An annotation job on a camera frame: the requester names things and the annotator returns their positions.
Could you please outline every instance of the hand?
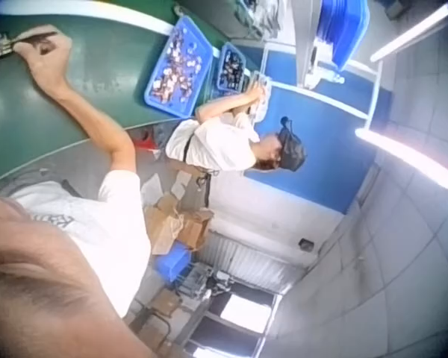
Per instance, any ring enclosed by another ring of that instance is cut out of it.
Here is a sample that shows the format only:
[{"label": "hand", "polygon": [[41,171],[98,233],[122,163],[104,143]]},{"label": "hand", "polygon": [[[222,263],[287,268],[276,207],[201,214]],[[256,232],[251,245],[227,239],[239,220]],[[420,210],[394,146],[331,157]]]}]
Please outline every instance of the hand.
[{"label": "hand", "polygon": [[249,98],[249,102],[251,103],[260,101],[265,97],[265,90],[259,83],[254,82],[247,88],[246,96]]},{"label": "hand", "polygon": [[[35,46],[20,42],[20,39],[46,32],[57,32],[57,34],[47,37],[45,42],[35,44]],[[45,25],[20,34],[15,41],[18,42],[13,50],[26,61],[31,76],[44,93],[54,98],[69,88],[65,76],[69,51],[72,47],[70,38],[63,35],[55,26]],[[43,50],[40,46],[45,46],[51,51],[40,54],[40,50]]]}]

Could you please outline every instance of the black cap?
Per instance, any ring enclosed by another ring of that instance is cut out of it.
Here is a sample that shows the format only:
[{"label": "black cap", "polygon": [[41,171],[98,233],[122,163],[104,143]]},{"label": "black cap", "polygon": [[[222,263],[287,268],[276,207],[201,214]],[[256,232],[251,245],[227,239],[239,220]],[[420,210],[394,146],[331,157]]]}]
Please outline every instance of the black cap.
[{"label": "black cap", "polygon": [[281,119],[282,129],[279,133],[279,142],[282,145],[279,167],[296,172],[307,157],[304,145],[292,131],[292,121],[288,117]]}]

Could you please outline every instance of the ceiling light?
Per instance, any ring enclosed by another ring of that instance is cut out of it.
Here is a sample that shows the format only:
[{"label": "ceiling light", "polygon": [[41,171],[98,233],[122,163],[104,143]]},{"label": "ceiling light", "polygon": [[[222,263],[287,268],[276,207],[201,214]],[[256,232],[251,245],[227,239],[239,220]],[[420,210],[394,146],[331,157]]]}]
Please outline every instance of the ceiling light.
[{"label": "ceiling light", "polygon": [[404,34],[398,36],[395,40],[389,42],[387,45],[383,46],[377,52],[375,52],[370,60],[372,62],[380,61],[383,57],[391,54],[398,48],[402,47],[406,43],[409,43],[414,38],[424,34],[429,28],[431,28],[436,23],[440,22],[442,19],[448,16],[448,2],[436,10],[432,15],[428,16],[422,22],[416,24],[413,28],[406,31]]},{"label": "ceiling light", "polygon": [[366,140],[405,161],[407,164],[413,166],[428,178],[432,179],[435,183],[448,189],[448,169],[432,158],[427,157],[425,154],[422,154],[405,144],[397,142],[394,139],[382,136],[381,134],[364,128],[355,130],[355,134],[358,138]]}]

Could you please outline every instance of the green workbench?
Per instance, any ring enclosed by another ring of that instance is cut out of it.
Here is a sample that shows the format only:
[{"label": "green workbench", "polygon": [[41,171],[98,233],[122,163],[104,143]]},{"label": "green workbench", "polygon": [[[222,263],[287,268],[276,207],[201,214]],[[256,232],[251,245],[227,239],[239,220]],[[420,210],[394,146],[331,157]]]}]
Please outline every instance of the green workbench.
[{"label": "green workbench", "polygon": [[[120,0],[119,4],[172,24],[177,20],[169,0]],[[194,19],[210,42],[220,48],[225,38],[211,26]],[[143,102],[144,88],[166,36],[87,17],[0,16],[0,30],[9,31],[11,36],[48,23],[72,38],[67,77],[71,85],[97,108],[124,128],[171,119],[169,114],[154,110]],[[206,97],[211,84],[209,77],[198,104]],[[0,60],[0,177],[86,138],[79,126],[33,85],[25,63],[18,55]]]}]

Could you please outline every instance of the forearm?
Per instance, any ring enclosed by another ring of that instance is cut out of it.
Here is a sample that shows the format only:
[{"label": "forearm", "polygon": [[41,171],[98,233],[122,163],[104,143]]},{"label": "forearm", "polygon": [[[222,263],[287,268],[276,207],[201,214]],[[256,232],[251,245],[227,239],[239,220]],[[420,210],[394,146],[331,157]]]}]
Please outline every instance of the forearm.
[{"label": "forearm", "polygon": [[207,119],[220,116],[234,108],[247,106],[253,101],[254,99],[250,98],[246,93],[218,98],[199,107],[196,110],[196,118],[200,122],[205,122]]},{"label": "forearm", "polygon": [[53,99],[79,123],[93,144],[101,150],[113,155],[124,148],[133,148],[129,135],[120,125],[73,89],[63,89]]},{"label": "forearm", "polygon": [[247,113],[249,111],[249,108],[252,106],[252,103],[245,104],[243,106],[236,107],[232,110],[232,115],[235,117],[239,113]]}]

